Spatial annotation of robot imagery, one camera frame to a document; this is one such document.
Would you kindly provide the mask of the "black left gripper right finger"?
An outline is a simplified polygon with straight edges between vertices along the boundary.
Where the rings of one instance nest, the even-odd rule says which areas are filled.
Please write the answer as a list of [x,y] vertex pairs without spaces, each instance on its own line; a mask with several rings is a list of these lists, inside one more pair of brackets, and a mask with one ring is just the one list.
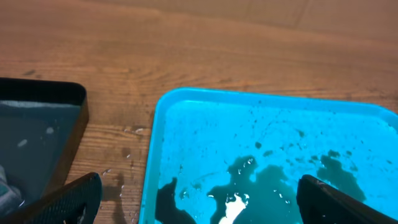
[[307,174],[298,182],[296,200],[304,224],[397,224],[397,220]]

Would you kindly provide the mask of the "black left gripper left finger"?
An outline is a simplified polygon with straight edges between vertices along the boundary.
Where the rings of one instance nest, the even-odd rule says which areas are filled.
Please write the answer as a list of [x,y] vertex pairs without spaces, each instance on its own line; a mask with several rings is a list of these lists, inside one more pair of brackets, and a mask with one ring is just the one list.
[[102,181],[91,172],[40,200],[1,218],[10,224],[92,224],[98,213],[103,194]]

